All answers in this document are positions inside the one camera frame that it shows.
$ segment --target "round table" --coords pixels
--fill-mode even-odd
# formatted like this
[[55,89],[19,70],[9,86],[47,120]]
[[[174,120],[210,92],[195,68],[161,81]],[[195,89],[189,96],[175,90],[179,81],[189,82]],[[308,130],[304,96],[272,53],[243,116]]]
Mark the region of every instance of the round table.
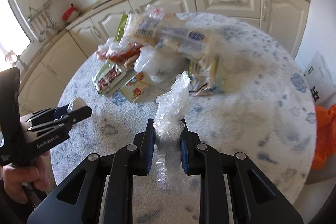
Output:
[[[302,72],[277,41],[245,22],[204,13],[179,18],[222,36],[218,52],[227,74],[223,94],[189,96],[188,129],[219,152],[246,153],[293,203],[309,173],[316,142],[315,109]],[[92,116],[52,149],[57,184],[88,154],[104,156],[132,143],[154,118],[156,96],[170,90],[176,77],[152,86],[131,104],[117,90],[130,75],[106,95],[97,94],[91,78],[101,66],[94,55],[86,60],[60,99],[63,106],[83,98]],[[157,187],[156,175],[152,168],[149,176],[134,177],[134,223],[198,223],[199,176],[188,177],[181,192],[166,195]]]

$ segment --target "red cloth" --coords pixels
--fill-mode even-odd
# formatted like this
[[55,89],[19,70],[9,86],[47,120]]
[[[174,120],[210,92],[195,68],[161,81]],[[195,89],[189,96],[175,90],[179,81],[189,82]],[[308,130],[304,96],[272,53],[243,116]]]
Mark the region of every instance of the red cloth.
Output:
[[321,169],[327,160],[336,152],[336,104],[325,109],[315,106],[317,120],[316,149],[312,169]]

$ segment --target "food pile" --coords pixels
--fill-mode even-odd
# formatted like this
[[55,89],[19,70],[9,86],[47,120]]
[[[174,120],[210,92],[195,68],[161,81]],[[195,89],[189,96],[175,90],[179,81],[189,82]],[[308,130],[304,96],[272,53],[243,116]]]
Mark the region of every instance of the food pile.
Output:
[[185,20],[163,8],[148,5],[143,14],[123,15],[117,35],[98,46],[95,54],[105,63],[92,80],[98,93],[104,94],[134,70],[137,74],[120,89],[134,102],[154,85],[151,76],[182,72],[188,60],[190,92],[221,93],[216,53],[219,39],[214,33],[190,28]]

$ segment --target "silver screw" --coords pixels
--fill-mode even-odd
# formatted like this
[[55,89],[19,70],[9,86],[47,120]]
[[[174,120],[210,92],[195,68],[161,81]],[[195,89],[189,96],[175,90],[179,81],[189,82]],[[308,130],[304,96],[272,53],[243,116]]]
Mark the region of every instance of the silver screw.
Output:
[[130,144],[127,146],[127,150],[128,151],[134,151],[136,150],[138,147],[135,144]]
[[244,160],[244,159],[246,159],[246,155],[243,152],[238,152],[236,154],[236,158],[239,159],[239,160]]
[[198,148],[199,150],[205,150],[205,149],[207,148],[207,145],[206,145],[205,143],[199,143],[199,144],[197,145],[197,148]]
[[95,154],[95,153],[92,153],[92,154],[88,155],[87,159],[90,160],[90,161],[95,161],[96,159],[98,159],[98,155]]

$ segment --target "window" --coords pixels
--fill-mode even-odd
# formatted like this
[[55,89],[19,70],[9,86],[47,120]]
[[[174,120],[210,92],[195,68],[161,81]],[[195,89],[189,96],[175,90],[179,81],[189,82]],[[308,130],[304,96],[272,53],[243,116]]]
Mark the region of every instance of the window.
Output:
[[8,0],[0,0],[0,71],[11,67],[5,62],[6,52],[13,50],[16,55],[20,55],[29,43],[30,39],[22,30]]

